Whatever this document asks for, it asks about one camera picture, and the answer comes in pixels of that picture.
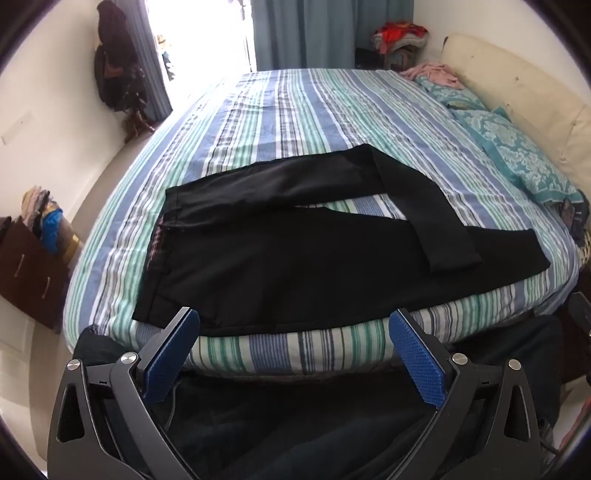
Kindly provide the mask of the blue curtain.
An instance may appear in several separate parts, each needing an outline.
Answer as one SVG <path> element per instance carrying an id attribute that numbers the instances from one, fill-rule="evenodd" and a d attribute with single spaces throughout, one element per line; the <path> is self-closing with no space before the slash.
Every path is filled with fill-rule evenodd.
<path id="1" fill-rule="evenodd" d="M 377 30 L 414 17 L 409 0 L 267 0 L 250 7 L 259 71 L 352 69 L 356 49 L 372 49 Z"/>
<path id="2" fill-rule="evenodd" d="M 121 0 L 115 1 L 115 4 L 126 16 L 138 64 L 144 72 L 148 117 L 161 122 L 172 113 L 172 106 L 165 88 L 147 7 L 142 0 Z"/>

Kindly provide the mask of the black pants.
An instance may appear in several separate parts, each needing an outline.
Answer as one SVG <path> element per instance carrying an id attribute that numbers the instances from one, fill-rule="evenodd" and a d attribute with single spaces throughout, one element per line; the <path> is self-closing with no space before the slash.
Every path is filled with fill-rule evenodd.
<path id="1" fill-rule="evenodd" d="M 463 224 L 430 178 L 363 144 L 168 189 L 133 317 L 164 327 L 187 307 L 207 337 L 325 330 L 549 265 L 534 231 Z"/>

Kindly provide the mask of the white wall switch plate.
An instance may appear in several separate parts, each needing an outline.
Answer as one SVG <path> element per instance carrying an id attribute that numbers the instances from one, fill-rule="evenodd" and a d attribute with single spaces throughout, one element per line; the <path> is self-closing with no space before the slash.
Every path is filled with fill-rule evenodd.
<path id="1" fill-rule="evenodd" d="M 9 145 L 32 121 L 34 116 L 31 111 L 24 113 L 10 127 L 1 134 L 1 141 L 4 145 Z"/>

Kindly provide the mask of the teal floral pillow far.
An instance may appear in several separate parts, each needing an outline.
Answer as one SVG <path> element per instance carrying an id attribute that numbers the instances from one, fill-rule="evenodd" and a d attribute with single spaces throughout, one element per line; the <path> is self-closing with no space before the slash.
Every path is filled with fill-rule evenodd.
<path id="1" fill-rule="evenodd" d="M 487 110 L 481 99 L 467 87 L 455 89 L 439 85 L 430 81 L 426 76 L 418 76 L 414 82 L 448 109 Z"/>

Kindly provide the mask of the blue curtain right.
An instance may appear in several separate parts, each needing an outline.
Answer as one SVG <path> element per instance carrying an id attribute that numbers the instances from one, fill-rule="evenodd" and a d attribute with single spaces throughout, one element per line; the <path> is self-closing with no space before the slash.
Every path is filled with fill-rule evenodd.
<path id="1" fill-rule="evenodd" d="M 409 0 L 267 0 L 250 7 L 259 71 L 352 69 L 356 49 L 372 49 L 377 30 L 414 17 Z"/>

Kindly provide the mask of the striped bed with sheet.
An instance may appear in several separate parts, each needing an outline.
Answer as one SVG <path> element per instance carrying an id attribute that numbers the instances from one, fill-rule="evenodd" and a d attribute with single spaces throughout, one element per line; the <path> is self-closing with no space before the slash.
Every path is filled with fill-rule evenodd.
<path id="1" fill-rule="evenodd" d="M 432 178 L 468 225 L 533 229 L 549 268 L 527 280 L 417 313 L 444 342 L 527 313 L 551 314 L 575 287 L 579 250 L 550 208 L 532 202 L 452 113 L 392 71 L 252 73 L 197 98 L 159 127 L 100 212 L 70 281 L 62 332 L 87 327 L 136 350 L 155 328 L 132 317 L 165 191 L 256 161 L 369 143 Z"/>

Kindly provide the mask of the teal floral pillow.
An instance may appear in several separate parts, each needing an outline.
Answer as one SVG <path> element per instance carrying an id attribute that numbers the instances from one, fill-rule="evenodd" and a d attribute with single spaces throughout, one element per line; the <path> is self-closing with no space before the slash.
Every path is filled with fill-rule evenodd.
<path id="1" fill-rule="evenodd" d="M 426 76 L 418 76 L 414 82 L 448 109 L 487 110 L 481 99 L 467 87 L 455 89 L 439 85 L 430 81 Z"/>
<path id="2" fill-rule="evenodd" d="M 533 201 L 542 205 L 584 202 L 576 186 L 507 118 L 484 110 L 453 110 L 452 114 L 497 169 Z"/>

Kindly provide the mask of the brown wooden drawer cabinet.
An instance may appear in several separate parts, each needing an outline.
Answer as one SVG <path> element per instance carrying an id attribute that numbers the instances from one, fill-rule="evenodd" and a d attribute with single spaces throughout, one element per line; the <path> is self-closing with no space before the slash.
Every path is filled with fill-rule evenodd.
<path id="1" fill-rule="evenodd" d="M 49 252 L 22 220 L 1 219 L 1 296 L 54 331 L 61 329 L 66 291 L 82 242 L 63 220 Z"/>

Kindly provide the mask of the dark clothes hanging on wall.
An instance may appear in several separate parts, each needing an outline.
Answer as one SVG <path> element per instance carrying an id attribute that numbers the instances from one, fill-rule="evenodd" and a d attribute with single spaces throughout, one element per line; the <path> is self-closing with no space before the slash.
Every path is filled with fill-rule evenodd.
<path id="1" fill-rule="evenodd" d="M 122 128 L 127 144 L 145 131 L 155 131 L 145 113 L 144 72 L 139 66 L 124 12 L 112 1 L 101 1 L 97 12 L 94 78 L 101 101 L 112 111 L 125 114 Z"/>

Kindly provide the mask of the teal floral pillow near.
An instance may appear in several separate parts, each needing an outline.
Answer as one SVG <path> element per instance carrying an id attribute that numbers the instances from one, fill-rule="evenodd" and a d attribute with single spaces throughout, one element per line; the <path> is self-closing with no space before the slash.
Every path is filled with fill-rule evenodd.
<path id="1" fill-rule="evenodd" d="M 497 169 L 533 201 L 542 205 L 584 202 L 576 186 L 507 118 L 484 110 L 453 110 L 452 114 Z"/>

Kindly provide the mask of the clothes on cabinet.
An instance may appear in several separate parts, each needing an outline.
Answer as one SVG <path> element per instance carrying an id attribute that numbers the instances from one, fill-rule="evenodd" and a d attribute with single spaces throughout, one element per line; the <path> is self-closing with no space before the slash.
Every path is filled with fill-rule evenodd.
<path id="1" fill-rule="evenodd" d="M 49 190 L 40 186 L 27 190 L 22 198 L 20 217 L 50 254 L 58 252 L 58 233 L 63 210 Z"/>

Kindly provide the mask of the blue curtain left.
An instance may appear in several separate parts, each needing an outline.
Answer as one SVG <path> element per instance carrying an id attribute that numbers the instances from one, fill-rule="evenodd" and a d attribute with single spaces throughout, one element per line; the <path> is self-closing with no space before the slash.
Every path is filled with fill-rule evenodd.
<path id="1" fill-rule="evenodd" d="M 172 106 L 165 88 L 147 7 L 142 0 L 121 0 L 115 1 L 115 4 L 126 16 L 138 64 L 144 72 L 148 117 L 161 122 L 172 113 Z"/>

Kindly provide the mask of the pile of colourful clothes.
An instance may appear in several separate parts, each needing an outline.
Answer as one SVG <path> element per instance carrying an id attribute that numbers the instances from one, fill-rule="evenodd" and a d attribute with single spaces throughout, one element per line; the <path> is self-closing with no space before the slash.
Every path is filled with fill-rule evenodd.
<path id="1" fill-rule="evenodd" d="M 415 65 L 428 40 L 428 29 L 412 22 L 387 22 L 372 37 L 374 48 L 383 58 L 384 68 L 397 72 Z"/>

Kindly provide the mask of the cream padded headboard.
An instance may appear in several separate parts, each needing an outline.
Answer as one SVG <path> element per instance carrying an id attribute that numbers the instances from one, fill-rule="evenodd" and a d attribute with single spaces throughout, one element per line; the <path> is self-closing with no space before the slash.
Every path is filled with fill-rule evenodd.
<path id="1" fill-rule="evenodd" d="M 528 61 L 473 36 L 448 36 L 441 60 L 489 109 L 503 108 L 576 187 L 590 194 L 588 104 Z"/>

